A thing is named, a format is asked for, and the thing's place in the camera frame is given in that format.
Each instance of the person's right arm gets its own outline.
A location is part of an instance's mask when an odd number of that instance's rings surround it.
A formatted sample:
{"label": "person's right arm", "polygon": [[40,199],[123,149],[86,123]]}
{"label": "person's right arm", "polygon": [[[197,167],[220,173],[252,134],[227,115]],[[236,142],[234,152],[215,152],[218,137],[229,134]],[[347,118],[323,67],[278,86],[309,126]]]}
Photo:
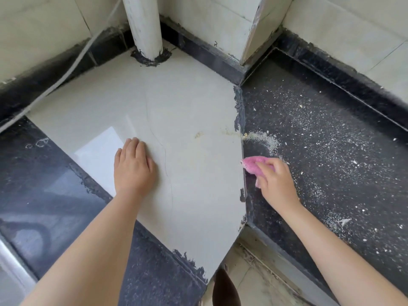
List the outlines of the person's right arm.
{"label": "person's right arm", "polygon": [[408,306],[408,299],[300,204],[289,167],[257,163],[262,195],[296,233],[342,306]]}

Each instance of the hand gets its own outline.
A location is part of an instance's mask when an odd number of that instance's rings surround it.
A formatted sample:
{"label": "hand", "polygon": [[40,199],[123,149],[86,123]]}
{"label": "hand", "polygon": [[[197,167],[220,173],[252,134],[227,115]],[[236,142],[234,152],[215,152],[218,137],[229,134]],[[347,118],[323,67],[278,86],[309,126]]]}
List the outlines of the hand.
{"label": "hand", "polygon": [[[262,195],[278,213],[301,206],[288,164],[278,158],[256,164],[265,175],[258,176]],[[275,172],[267,164],[273,165]]]}
{"label": "hand", "polygon": [[156,180],[156,163],[146,156],[146,144],[138,138],[128,138],[115,155],[114,173],[116,194],[130,192],[146,196]]}

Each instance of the person's left hand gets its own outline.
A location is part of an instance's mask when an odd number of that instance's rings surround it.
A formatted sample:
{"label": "person's left hand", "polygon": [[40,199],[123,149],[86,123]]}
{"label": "person's left hand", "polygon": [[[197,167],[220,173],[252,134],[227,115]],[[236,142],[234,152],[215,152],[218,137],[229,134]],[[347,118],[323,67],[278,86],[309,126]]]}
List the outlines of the person's left hand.
{"label": "person's left hand", "polygon": [[146,156],[145,142],[128,138],[115,155],[114,173],[116,195],[130,192],[146,196],[156,180],[156,163]]}

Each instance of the forearm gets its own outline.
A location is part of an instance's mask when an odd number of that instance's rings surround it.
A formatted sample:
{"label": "forearm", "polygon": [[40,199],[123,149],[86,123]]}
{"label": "forearm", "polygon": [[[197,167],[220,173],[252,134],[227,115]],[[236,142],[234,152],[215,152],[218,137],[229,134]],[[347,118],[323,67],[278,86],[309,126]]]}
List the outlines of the forearm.
{"label": "forearm", "polygon": [[141,197],[117,195],[38,282],[23,306],[116,305]]}
{"label": "forearm", "polygon": [[342,306],[408,305],[407,298],[303,206],[278,211]]}

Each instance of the pink cloth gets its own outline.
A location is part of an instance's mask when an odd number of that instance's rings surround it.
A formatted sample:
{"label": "pink cloth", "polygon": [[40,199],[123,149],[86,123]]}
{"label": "pink cloth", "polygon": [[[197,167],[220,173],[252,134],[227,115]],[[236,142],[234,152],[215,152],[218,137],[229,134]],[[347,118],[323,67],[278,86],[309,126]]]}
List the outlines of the pink cloth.
{"label": "pink cloth", "polygon": [[[241,164],[242,164],[243,168],[246,169],[246,171],[248,173],[253,174],[256,177],[258,177],[258,176],[265,177],[265,175],[262,173],[259,166],[256,165],[256,162],[265,163],[265,161],[267,159],[268,159],[267,157],[263,157],[263,156],[246,157],[245,159],[241,160]],[[256,179],[255,187],[259,188],[258,178]]]}

